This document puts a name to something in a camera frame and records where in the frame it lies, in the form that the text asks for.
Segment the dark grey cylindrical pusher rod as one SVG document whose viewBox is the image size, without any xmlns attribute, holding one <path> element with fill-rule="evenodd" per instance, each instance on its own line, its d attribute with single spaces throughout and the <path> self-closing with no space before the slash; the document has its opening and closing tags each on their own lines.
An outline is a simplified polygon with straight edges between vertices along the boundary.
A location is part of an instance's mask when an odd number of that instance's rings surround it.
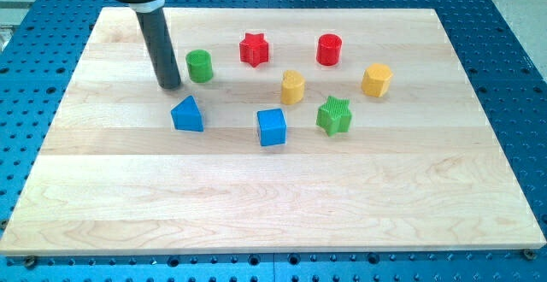
<svg viewBox="0 0 547 282">
<path fill-rule="evenodd" d="M 158 85 L 173 90 L 181 85 L 179 68 L 162 8 L 136 13 Z"/>
</svg>

